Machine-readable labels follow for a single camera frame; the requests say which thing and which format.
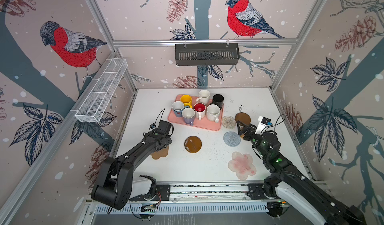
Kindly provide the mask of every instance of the wire basket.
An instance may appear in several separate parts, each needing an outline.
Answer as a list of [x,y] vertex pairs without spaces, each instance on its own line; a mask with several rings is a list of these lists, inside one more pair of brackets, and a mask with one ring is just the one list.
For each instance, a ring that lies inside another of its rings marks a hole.
[[127,67],[125,59],[111,59],[75,115],[80,122],[100,121]]
[[178,66],[236,65],[240,58],[237,43],[175,45]]

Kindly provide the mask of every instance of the pink tray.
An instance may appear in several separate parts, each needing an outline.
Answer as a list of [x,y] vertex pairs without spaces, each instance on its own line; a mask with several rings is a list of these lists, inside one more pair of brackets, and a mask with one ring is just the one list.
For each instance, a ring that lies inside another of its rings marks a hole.
[[[175,101],[180,101],[181,96],[184,94],[179,94],[177,95]],[[191,96],[192,98],[192,107],[196,104],[196,99],[198,97]],[[218,116],[218,122],[212,122],[207,119],[207,115],[205,115],[201,120],[198,118],[195,118],[195,121],[193,122],[194,127],[199,127],[199,128],[204,128],[212,131],[219,131],[221,128],[221,118],[223,117],[223,110],[224,110],[224,105],[222,109],[220,110],[220,114]],[[173,122],[173,123],[178,123],[178,124],[183,124],[186,126],[190,126],[184,122],[183,117],[176,117],[175,113],[173,112],[172,108],[170,109],[170,113],[168,116],[168,121]]]

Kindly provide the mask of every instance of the pink flower coaster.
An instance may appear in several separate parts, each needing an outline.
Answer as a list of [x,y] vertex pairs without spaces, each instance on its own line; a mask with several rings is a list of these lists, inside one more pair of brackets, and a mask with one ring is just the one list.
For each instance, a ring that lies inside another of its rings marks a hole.
[[251,155],[234,152],[232,153],[232,160],[228,163],[228,168],[236,172],[236,176],[240,180],[245,180],[248,178],[248,175],[253,176],[256,174],[256,167],[252,162]]

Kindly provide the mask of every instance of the black mug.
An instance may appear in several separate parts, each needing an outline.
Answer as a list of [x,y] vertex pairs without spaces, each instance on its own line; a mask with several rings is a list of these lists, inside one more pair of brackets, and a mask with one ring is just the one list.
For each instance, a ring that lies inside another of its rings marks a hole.
[[221,94],[215,94],[212,98],[212,103],[211,104],[215,104],[217,105],[220,110],[223,108],[223,102],[224,102],[224,97],[223,95]]

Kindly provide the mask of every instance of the white wire basket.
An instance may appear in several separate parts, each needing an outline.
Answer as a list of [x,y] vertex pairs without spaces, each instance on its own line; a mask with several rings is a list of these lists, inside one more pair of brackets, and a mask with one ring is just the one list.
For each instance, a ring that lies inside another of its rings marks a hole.
[[100,121],[127,67],[125,59],[111,59],[75,115],[80,122]]

